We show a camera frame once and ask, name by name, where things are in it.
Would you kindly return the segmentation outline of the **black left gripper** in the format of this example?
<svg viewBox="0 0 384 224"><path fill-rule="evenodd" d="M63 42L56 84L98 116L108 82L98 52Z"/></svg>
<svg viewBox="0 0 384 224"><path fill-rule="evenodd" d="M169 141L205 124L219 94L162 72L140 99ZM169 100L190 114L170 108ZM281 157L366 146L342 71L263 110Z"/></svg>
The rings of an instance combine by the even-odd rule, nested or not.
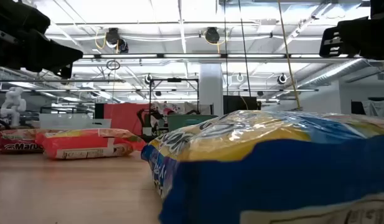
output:
<svg viewBox="0 0 384 224"><path fill-rule="evenodd" d="M45 33L45 29L0 29L0 67L59 70L58 76L71 78L72 63L81 59L83 52L49 40Z"/></svg>

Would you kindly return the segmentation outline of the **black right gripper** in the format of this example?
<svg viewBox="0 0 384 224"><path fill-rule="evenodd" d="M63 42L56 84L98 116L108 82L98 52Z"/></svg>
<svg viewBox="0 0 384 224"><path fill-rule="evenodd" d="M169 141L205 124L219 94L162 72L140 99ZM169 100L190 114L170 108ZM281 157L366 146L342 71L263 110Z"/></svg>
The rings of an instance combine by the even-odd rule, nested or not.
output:
<svg viewBox="0 0 384 224"><path fill-rule="evenodd" d="M384 18L342 21L324 31L319 55L324 58L342 54L384 60Z"/></svg>

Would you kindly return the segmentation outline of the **orange chicken ramen packet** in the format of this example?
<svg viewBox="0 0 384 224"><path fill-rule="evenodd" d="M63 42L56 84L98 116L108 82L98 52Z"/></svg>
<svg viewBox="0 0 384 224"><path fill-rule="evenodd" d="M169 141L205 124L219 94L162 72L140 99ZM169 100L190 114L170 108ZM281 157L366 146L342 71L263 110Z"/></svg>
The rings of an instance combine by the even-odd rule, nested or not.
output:
<svg viewBox="0 0 384 224"><path fill-rule="evenodd" d="M49 159L124 157L141 151L146 142L126 129L72 129L38 134L35 142Z"/></svg>

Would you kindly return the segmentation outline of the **red roast beef ramen packet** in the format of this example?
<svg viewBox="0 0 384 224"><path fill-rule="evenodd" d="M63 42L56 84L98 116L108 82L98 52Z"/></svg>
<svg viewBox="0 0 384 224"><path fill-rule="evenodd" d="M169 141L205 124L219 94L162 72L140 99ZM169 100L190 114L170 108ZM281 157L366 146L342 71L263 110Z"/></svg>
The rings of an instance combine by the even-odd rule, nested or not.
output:
<svg viewBox="0 0 384 224"><path fill-rule="evenodd" d="M42 153L44 149L35 142L39 129L6 129L0 131L1 153Z"/></svg>

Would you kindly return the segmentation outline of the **blue soy sauce ramen packet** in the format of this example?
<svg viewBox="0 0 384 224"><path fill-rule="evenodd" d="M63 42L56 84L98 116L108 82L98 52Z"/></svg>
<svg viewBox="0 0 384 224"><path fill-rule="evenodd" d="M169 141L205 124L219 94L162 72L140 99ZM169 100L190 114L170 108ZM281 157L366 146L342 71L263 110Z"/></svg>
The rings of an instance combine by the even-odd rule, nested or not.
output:
<svg viewBox="0 0 384 224"><path fill-rule="evenodd" d="M161 224L384 224L384 118L234 111L141 157Z"/></svg>

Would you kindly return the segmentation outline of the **clear plastic bin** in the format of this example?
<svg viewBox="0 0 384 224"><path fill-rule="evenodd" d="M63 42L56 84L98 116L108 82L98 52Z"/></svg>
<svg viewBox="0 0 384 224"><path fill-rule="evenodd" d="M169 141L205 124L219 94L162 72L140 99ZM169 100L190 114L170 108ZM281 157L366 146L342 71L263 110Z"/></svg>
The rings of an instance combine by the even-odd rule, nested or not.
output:
<svg viewBox="0 0 384 224"><path fill-rule="evenodd" d="M111 128L111 119L93 119L87 114L40 114L41 129Z"/></svg>

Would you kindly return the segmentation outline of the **orange partition panel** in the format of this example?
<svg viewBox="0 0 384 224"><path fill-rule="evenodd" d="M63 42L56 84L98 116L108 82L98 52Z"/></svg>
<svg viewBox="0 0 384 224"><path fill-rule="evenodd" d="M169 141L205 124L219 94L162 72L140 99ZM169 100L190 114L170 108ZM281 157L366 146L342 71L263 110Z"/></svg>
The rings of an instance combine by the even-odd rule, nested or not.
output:
<svg viewBox="0 0 384 224"><path fill-rule="evenodd" d="M104 118L111 120L111 128L126 129L135 135L142 135L142 124L137 112L148 108L148 104L142 103L104 104Z"/></svg>

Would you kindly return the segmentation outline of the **grey tarp cover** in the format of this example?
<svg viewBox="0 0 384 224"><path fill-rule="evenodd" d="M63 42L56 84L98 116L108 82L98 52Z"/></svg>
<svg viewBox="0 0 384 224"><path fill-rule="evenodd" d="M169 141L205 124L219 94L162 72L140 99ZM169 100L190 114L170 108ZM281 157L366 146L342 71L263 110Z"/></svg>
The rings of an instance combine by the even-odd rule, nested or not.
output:
<svg viewBox="0 0 384 224"><path fill-rule="evenodd" d="M367 116L384 118L384 101L367 100L363 101L362 105Z"/></svg>

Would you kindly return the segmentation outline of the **black monitor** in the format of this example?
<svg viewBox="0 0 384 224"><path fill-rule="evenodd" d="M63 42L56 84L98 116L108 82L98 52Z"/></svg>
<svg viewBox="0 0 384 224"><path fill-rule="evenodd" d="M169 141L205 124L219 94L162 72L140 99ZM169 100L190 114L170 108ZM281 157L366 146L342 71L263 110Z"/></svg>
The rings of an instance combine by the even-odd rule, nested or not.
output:
<svg viewBox="0 0 384 224"><path fill-rule="evenodd" d="M223 97L223 113L228 114L238 110L260 110L261 102L252 96L230 96Z"/></svg>

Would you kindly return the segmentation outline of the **white square pillar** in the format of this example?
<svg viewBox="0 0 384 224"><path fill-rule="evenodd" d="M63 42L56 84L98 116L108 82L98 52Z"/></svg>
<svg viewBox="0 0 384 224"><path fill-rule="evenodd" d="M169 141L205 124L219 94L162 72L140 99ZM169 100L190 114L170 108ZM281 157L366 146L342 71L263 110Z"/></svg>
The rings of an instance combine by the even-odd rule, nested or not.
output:
<svg viewBox="0 0 384 224"><path fill-rule="evenodd" d="M223 74L220 64L200 64L199 98L203 105L213 105L213 114L223 115Z"/></svg>

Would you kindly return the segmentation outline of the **teal plastic bin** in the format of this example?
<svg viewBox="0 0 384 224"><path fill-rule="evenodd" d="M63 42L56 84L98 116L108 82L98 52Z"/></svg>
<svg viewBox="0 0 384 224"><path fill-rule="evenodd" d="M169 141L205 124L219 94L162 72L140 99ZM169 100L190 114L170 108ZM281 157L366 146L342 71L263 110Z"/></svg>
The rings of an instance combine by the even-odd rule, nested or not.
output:
<svg viewBox="0 0 384 224"><path fill-rule="evenodd" d="M216 118L216 115L170 114L167 116L169 132L185 126L195 125Z"/></svg>

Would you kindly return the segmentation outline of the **silver air duct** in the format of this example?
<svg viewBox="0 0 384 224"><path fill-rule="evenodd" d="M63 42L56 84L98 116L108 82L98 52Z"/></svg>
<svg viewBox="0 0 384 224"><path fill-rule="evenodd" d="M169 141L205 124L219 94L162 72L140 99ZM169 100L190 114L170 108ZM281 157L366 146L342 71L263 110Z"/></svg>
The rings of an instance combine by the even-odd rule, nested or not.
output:
<svg viewBox="0 0 384 224"><path fill-rule="evenodd" d="M346 76L366 67L368 67L368 61L363 58L349 60L344 63L332 64L299 82L297 87L302 88L308 85L321 85L323 83L332 82L340 77Z"/></svg>

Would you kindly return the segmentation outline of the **black metal frame stand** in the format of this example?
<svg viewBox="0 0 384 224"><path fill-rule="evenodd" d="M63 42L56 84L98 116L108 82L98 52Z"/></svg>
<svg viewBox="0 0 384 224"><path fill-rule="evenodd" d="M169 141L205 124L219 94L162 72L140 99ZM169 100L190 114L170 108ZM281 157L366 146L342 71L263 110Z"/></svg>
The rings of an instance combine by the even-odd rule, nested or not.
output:
<svg viewBox="0 0 384 224"><path fill-rule="evenodd" d="M195 88L193 85L190 84L191 81L194 81L197 83L197 87ZM201 114L200 112L200 95L199 95L199 79L189 79L189 78L151 78L149 80L149 118L152 115L152 112L154 111L154 114L158 113L157 108L154 107L152 108L152 92L155 90L155 87L158 87L162 82L168 82L168 83L180 83L180 82L187 82L191 87L194 88L194 90L197 92L197 109L196 110L191 110L187 112L187 114Z"/></svg>

